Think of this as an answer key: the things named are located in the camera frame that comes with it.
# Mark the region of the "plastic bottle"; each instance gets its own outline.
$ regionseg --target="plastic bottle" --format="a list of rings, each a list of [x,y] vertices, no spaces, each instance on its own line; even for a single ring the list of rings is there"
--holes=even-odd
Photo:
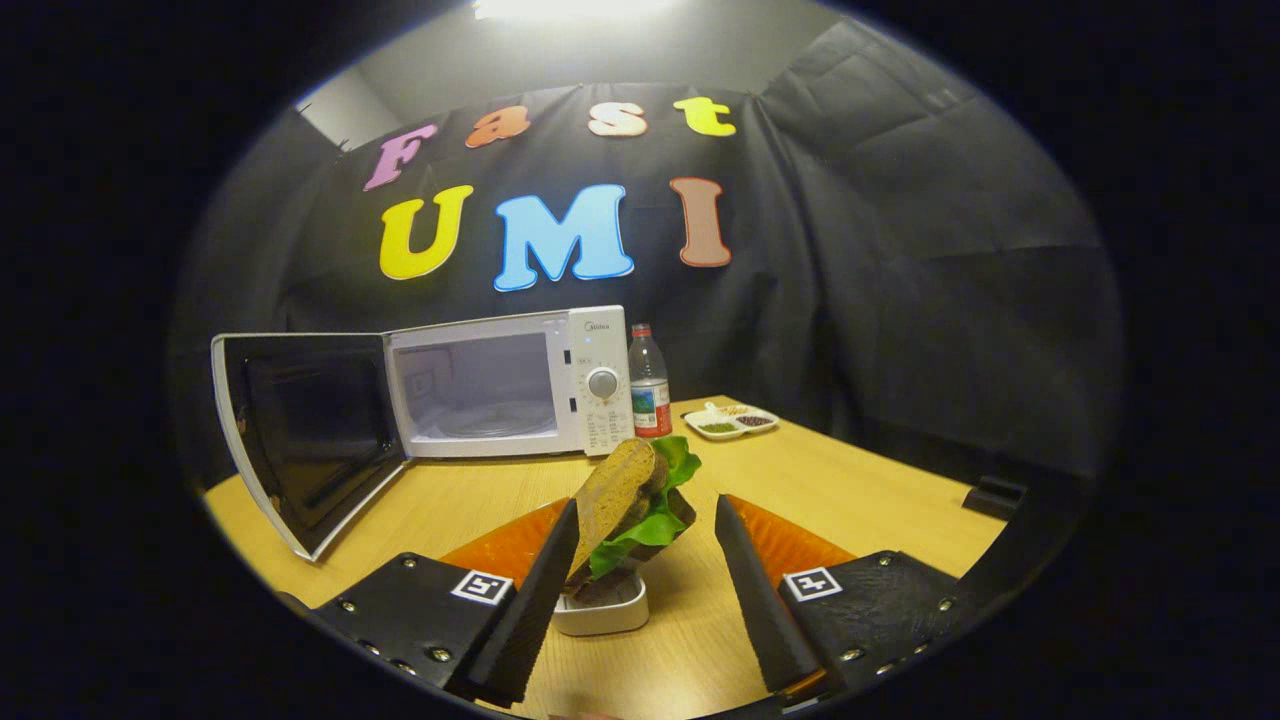
[[[671,388],[667,386],[667,361],[648,323],[631,325],[631,413],[636,437],[654,438],[671,434]]]

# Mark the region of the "table surface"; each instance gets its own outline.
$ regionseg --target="table surface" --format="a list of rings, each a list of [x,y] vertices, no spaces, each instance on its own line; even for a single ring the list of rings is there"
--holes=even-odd
[[[828,438],[778,427],[708,441],[678,415],[736,401],[672,404],[677,434],[703,460],[681,487],[698,521],[643,569],[649,623],[637,630],[567,637],[554,628],[529,680],[527,717],[603,712],[667,720],[719,712],[765,697],[724,555],[716,501],[736,495],[858,556],[906,552],[960,577],[1005,523],[961,507],[969,486]],[[273,589],[319,607],[399,552],[439,557],[540,505],[572,495],[599,460],[582,455],[416,460],[352,520],[320,562],[294,555],[234,475],[205,495],[229,542]]]

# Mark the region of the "bottle label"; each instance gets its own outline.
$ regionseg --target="bottle label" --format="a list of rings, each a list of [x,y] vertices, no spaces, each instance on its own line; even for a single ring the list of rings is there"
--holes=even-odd
[[[639,437],[662,437],[671,433],[671,389],[667,383],[631,386],[631,413]]]

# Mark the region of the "lettuce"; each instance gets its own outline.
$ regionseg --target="lettuce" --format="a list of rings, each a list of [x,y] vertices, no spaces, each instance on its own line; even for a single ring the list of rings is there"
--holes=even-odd
[[[671,488],[689,482],[689,478],[703,466],[703,461],[689,452],[689,439],[681,436],[662,437],[649,445],[667,460],[667,483],[650,498],[652,505],[644,519],[591,551],[589,564],[593,580],[599,580],[621,565],[636,546],[666,547],[686,528],[685,523],[671,511],[667,493]]]

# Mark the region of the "black backdrop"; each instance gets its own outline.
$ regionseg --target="black backdrop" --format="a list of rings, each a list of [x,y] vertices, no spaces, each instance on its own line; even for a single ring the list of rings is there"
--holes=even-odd
[[[692,132],[672,102],[726,105],[728,137]],[[588,109],[636,102],[649,129],[607,138]],[[468,149],[485,114],[524,105],[525,132]],[[1119,302],[1092,219],[1052,160],[973,87],[900,41],[845,20],[759,97],[717,88],[596,85],[530,91],[434,123],[389,184],[362,191],[381,149],[337,158],[280,118],[215,199],[197,234],[170,337],[173,413],[209,487],[234,473],[212,407],[218,332],[383,332],[471,318],[621,304],[649,322],[677,400],[726,393],[899,460],[973,482],[1010,456],[1096,479],[1121,387]],[[723,188],[733,258],[678,260],[676,177]],[[562,218],[580,190],[626,187],[622,278],[497,292],[503,220],[536,195]],[[449,260],[388,279],[389,206],[462,205]]]

